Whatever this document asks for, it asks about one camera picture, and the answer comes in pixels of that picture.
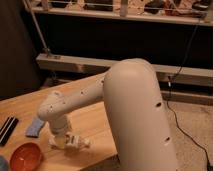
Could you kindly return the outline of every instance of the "screw hole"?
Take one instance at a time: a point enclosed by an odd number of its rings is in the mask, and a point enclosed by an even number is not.
[[[168,137],[167,139],[165,139],[165,143],[168,143],[170,141],[170,137]]]
[[[155,105],[155,107],[161,107],[161,105],[162,105],[161,102],[159,102]]]

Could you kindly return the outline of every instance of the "wall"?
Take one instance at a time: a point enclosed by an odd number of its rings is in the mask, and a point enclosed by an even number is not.
[[[0,99],[37,90],[37,52],[21,18],[21,0],[0,1]]]

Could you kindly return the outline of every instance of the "black cable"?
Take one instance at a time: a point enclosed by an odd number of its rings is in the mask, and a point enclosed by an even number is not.
[[[188,44],[187,44],[187,48],[186,48],[186,51],[185,51],[184,59],[183,59],[183,61],[182,61],[182,64],[181,64],[179,70],[178,70],[173,76],[168,76],[168,80],[169,80],[169,82],[168,82],[168,86],[169,86],[169,97],[168,97],[168,99],[167,99],[167,101],[166,101],[166,104],[167,104],[168,109],[169,109],[170,111],[173,112],[174,117],[175,117],[176,126],[177,126],[177,128],[180,130],[180,132],[182,132],[182,133],[183,133],[186,137],[188,137],[197,147],[201,148],[201,149],[205,152],[206,160],[207,160],[207,171],[213,171],[213,167],[212,167],[211,164],[210,164],[209,156],[208,156],[207,150],[206,150],[203,146],[201,146],[199,143],[197,143],[197,142],[192,138],[192,136],[190,136],[188,133],[186,133],[186,131],[184,131],[184,130],[180,127],[179,122],[178,122],[178,118],[177,118],[177,113],[176,113],[176,112],[170,107],[170,105],[169,105],[169,101],[171,101],[171,98],[172,98],[172,83],[173,83],[173,81],[178,77],[178,75],[180,75],[180,72],[182,71],[182,69],[183,69],[183,67],[184,67],[184,65],[185,65],[185,63],[186,63],[186,61],[187,61],[187,59],[188,59],[188,57],[189,57],[189,52],[190,52],[190,49],[191,49],[191,45],[192,45],[193,39],[194,39],[194,37],[195,37],[195,34],[196,34],[196,32],[197,32],[198,26],[199,26],[199,24],[200,24],[201,18],[199,18],[198,24],[196,24],[196,26],[195,26],[195,28],[194,28],[194,30],[193,30],[193,32],[192,32],[192,35],[191,35],[191,37],[190,37],[190,39],[189,39],[189,42],[188,42]]]
[[[186,61],[187,61],[187,59],[188,59],[188,57],[189,57],[189,52],[190,52],[190,49],[191,49],[191,46],[192,46],[192,42],[193,42],[193,39],[194,39],[194,37],[195,37],[195,34],[197,33],[197,29],[198,29],[198,27],[199,27],[201,18],[199,18],[198,23],[197,23],[197,24],[195,25],[195,27],[194,27],[194,30],[193,30],[193,32],[192,32],[192,34],[191,34],[191,37],[190,37],[189,42],[188,42],[187,47],[186,47],[186,51],[185,51],[185,54],[184,54],[183,61],[182,61],[181,65],[180,65],[179,70],[172,76],[172,78],[171,78],[171,83],[172,83],[172,82],[177,78],[177,76],[180,74],[180,72],[182,71],[182,69],[183,69],[183,67],[184,67],[184,65],[185,65],[185,63],[186,63]]]
[[[182,132],[186,137],[188,137],[197,147],[201,148],[204,152],[205,152],[205,155],[206,155],[206,160],[207,160],[207,171],[213,171],[213,167],[211,166],[210,164],[210,161],[209,161],[209,156],[208,156],[208,152],[207,150],[201,146],[200,144],[198,144],[193,138],[192,136],[190,136],[188,133],[186,133],[186,131],[184,131],[180,125],[179,125],[179,122],[178,122],[178,118],[177,118],[177,113],[170,107],[169,105],[169,102],[171,101],[171,98],[172,98],[172,84],[171,82],[169,82],[169,97],[166,101],[166,104],[167,104],[167,107],[170,111],[173,112],[174,114],[174,117],[175,117],[175,123],[176,123],[176,126],[177,128],[180,130],[180,132]]]

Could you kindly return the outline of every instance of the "black object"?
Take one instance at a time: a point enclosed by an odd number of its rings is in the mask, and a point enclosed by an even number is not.
[[[164,5],[165,5],[164,1],[153,0],[153,1],[148,2],[145,5],[144,11],[152,13],[152,14],[157,14],[160,9],[164,8]]]
[[[192,4],[192,9],[206,11],[211,3],[211,0],[196,1]]]
[[[112,0],[85,0],[85,10],[112,11]]]
[[[51,5],[54,8],[65,8],[69,2],[70,2],[70,0],[63,0],[61,2],[60,2],[60,0],[58,0],[57,2],[51,2]]]
[[[213,171],[213,166],[211,166],[209,160],[207,161],[207,171]]]
[[[15,117],[8,117],[0,129],[0,146],[4,146],[18,123]]]

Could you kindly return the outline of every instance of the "item on shelf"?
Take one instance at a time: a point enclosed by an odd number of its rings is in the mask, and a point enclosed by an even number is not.
[[[162,0],[153,0],[145,5],[144,11],[152,14],[157,14],[159,10],[163,9],[165,2]]]
[[[191,17],[191,18],[201,18],[203,13],[199,11],[192,10],[192,4],[194,0],[182,0],[180,5],[176,5],[171,0],[166,0],[165,2],[165,14],[168,16],[179,16],[179,17]]]
[[[206,11],[211,4],[211,0],[196,1],[192,4],[192,9]]]
[[[41,163],[42,154],[35,143],[26,143],[18,147],[10,158],[11,171],[33,171]]]
[[[112,11],[112,0],[85,0],[85,10]]]

